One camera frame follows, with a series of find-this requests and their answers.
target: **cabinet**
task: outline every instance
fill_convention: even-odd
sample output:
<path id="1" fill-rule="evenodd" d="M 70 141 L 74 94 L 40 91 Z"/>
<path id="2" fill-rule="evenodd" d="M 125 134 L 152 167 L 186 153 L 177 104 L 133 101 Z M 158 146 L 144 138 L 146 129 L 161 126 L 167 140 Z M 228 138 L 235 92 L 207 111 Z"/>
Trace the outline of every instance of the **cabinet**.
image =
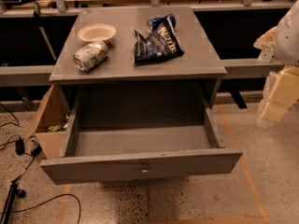
<path id="1" fill-rule="evenodd" d="M 162 63 L 132 63 L 131 27 L 147 34 L 149 18 L 173 13 L 185 54 Z M 107 58 L 79 71 L 78 30 L 117 29 Z M 222 143 L 210 108 L 224 66 L 189 7 L 101 7 L 80 12 L 50 82 L 77 85 L 60 158 L 41 166 L 56 184 L 230 173 L 241 151 Z"/>

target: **orange line on floor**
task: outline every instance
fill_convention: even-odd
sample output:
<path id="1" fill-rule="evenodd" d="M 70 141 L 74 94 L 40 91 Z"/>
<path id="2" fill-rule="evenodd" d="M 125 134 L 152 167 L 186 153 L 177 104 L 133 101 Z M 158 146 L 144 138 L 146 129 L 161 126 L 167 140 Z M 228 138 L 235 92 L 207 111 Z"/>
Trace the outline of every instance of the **orange line on floor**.
<path id="1" fill-rule="evenodd" d="M 235 135 L 234 135 L 234 132 L 233 132 L 233 128 L 230 124 L 230 122 L 228 121 L 227 117 L 226 117 L 226 114 L 225 114 L 225 111 L 222 107 L 222 105 L 217 105 L 217 108 L 220 110 L 221 112 L 221 116 L 224 120 L 224 123 L 225 123 L 225 126 L 226 126 L 226 130 L 227 132 L 229 133 L 230 135 L 230 138 L 232 140 L 232 143 L 233 143 L 233 146 L 234 147 L 239 147 L 239 144 L 236 142 L 236 138 L 235 138 Z M 263 221 L 264 223 L 270 223 L 269 221 L 269 217 L 265 211 L 265 208 L 263 207 L 263 202 L 262 202 L 262 199 L 260 197 L 260 194 L 258 192 L 258 190 L 256 189 L 256 186 L 253 182 L 253 178 L 252 178 L 252 175 L 246 165 L 246 162 L 243 158 L 243 156 L 240 158 L 240 164 L 241 164 L 241 168 L 244 172 L 244 175 L 249 183 L 249 186 L 250 186 L 250 189 L 251 189 L 251 192 L 254 196 L 254 199 L 255 199 L 255 202 L 257 203 L 258 207 L 259 207 L 259 210 L 260 210 L 260 214 L 262 217 L 265 217 L 265 220 Z"/>
<path id="2" fill-rule="evenodd" d="M 166 222 L 154 222 L 150 224 L 239 224 L 249 222 L 265 222 L 268 217 L 260 216 L 235 216 L 235 217 L 215 217 L 215 218 L 202 218 L 193 220 L 177 220 Z"/>
<path id="3" fill-rule="evenodd" d="M 68 194 L 71 190 L 71 185 L 66 185 L 64 188 L 64 194 Z M 64 223 L 64 214 L 66 210 L 68 196 L 64 196 L 61 198 L 61 203 L 59 207 L 59 212 L 56 217 L 56 224 L 63 224 Z"/>

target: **black chip bag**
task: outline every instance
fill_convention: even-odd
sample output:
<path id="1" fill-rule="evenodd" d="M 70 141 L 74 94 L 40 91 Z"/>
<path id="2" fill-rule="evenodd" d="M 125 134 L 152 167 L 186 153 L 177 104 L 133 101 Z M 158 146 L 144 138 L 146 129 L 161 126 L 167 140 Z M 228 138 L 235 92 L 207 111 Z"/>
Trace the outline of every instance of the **black chip bag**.
<path id="1" fill-rule="evenodd" d="M 184 54 L 169 18 L 161 22 L 147 38 L 136 30 L 133 30 L 133 34 L 136 39 L 134 63 L 166 60 Z"/>

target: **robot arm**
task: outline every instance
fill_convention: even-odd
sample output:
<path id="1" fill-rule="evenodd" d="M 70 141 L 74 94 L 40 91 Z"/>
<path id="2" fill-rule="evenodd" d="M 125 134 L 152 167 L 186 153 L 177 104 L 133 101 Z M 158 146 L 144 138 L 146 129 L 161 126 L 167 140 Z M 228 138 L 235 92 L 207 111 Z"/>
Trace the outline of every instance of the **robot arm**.
<path id="1" fill-rule="evenodd" d="M 259 60 L 274 58 L 285 64 L 278 74 L 266 80 L 257 123 L 271 127 L 278 123 L 299 99 L 299 1 L 278 23 L 254 43 L 261 49 Z"/>

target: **cardboard box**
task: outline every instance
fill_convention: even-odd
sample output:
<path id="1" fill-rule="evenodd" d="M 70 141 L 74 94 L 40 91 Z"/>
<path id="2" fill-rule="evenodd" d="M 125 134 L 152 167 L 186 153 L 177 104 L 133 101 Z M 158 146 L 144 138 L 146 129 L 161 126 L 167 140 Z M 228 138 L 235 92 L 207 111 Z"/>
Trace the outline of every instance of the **cardboard box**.
<path id="1" fill-rule="evenodd" d="M 32 125 L 24 137 L 24 142 L 35 134 L 46 158 L 58 158 L 65 132 L 49 133 L 48 128 L 57 124 L 64 125 L 66 112 L 69 112 L 69 107 L 61 88 L 52 85 L 37 109 Z"/>

